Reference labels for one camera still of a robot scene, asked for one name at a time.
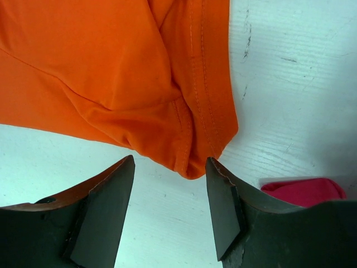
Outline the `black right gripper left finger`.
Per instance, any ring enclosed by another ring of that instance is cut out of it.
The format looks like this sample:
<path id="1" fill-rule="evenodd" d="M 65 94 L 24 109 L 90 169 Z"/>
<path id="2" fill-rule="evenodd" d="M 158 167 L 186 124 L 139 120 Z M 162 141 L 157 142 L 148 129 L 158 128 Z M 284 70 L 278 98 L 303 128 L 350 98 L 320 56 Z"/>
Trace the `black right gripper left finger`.
<path id="1" fill-rule="evenodd" d="M 1 208 L 2 267 L 113 267 L 134 180 L 126 156 L 36 203 Z"/>

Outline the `orange t shirt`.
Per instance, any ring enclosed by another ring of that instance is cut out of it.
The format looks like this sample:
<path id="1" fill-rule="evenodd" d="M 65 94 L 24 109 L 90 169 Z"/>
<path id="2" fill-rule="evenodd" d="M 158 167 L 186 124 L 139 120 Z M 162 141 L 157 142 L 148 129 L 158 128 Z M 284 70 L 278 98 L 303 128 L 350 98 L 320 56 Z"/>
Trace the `orange t shirt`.
<path id="1" fill-rule="evenodd" d="M 229 1 L 2 1 L 1 123 L 204 175 L 237 134 Z"/>

